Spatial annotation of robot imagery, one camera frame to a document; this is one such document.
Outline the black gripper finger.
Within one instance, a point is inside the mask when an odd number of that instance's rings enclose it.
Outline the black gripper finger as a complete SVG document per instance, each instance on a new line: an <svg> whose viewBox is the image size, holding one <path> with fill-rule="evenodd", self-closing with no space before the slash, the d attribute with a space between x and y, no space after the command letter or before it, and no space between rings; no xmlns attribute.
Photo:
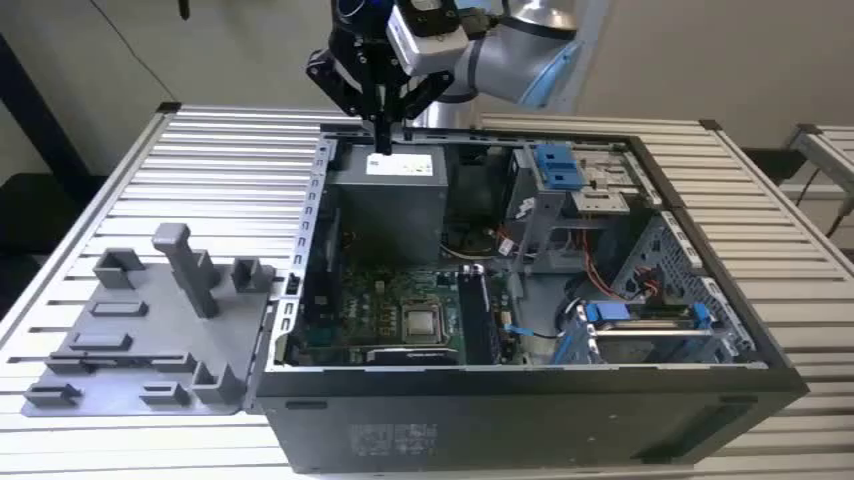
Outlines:
<svg viewBox="0 0 854 480"><path fill-rule="evenodd" d="M412 90L401 93L412 78L405 74L387 79L381 110L381 153L392 152L391 130L403 120L413 120L453 82L451 72L429 73Z"/></svg>
<svg viewBox="0 0 854 480"><path fill-rule="evenodd" d="M329 50L314 50L308 57L305 74L338 110L351 117L360 117L371 125L375 152L381 154L383 114L377 89L371 83L355 88L336 65L336 59Z"/></svg>

